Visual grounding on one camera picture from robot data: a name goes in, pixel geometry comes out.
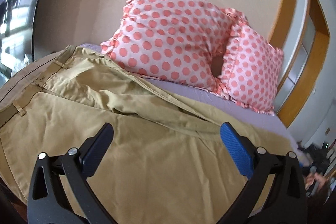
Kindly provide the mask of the khaki pants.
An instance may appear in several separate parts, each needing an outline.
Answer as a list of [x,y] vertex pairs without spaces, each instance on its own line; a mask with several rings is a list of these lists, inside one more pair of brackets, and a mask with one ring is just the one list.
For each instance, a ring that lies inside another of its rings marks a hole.
[[110,123],[114,139],[89,184],[117,222],[215,223],[246,182],[221,141],[224,122],[271,153],[292,149],[284,136],[69,46],[1,87],[1,179],[27,202],[40,152],[62,155]]

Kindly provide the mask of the lavender bed sheet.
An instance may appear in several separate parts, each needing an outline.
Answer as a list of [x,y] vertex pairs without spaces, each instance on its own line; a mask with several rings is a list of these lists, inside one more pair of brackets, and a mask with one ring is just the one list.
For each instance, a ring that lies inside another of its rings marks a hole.
[[117,115],[129,115],[185,135],[214,140],[215,126],[230,122],[255,145],[265,145],[274,153],[292,150],[303,158],[275,116],[255,113],[196,88],[130,75],[88,48],[77,47],[72,60],[80,92],[76,114],[85,123],[114,122]]

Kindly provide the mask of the right polka dot pillow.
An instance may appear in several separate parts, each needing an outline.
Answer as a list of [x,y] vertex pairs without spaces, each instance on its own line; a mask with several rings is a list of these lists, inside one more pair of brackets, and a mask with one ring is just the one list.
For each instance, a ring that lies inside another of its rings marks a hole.
[[242,12],[235,9],[223,12],[233,23],[217,93],[243,108],[273,115],[284,52],[255,31]]

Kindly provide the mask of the polka dot pillow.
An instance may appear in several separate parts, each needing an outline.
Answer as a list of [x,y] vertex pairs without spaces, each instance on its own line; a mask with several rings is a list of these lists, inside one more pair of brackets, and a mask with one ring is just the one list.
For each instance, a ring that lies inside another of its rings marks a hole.
[[217,92],[211,64],[224,53],[232,24],[207,0],[127,0],[101,51],[129,72]]
[[223,12],[233,23],[217,93],[243,108],[273,115],[284,52],[255,31],[242,12],[235,9]]

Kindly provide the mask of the wooden framed glass door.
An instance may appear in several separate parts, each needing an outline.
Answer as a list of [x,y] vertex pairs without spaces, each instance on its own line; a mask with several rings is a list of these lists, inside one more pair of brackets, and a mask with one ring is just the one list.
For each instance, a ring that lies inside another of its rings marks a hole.
[[274,112],[305,138],[335,99],[335,0],[282,0],[271,41],[284,51]]

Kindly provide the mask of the left polka dot pillow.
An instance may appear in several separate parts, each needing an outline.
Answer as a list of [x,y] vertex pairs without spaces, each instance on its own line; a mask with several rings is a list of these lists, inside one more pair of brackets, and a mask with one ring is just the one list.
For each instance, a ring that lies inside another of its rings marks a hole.
[[207,0],[127,0],[101,51],[129,72],[217,92],[211,64],[224,53],[232,24]]

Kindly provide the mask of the dark framed window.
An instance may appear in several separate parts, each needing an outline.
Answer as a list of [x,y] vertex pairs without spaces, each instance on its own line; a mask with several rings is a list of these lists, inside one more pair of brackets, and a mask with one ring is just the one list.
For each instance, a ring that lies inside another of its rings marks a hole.
[[39,0],[1,0],[1,86],[35,60]]

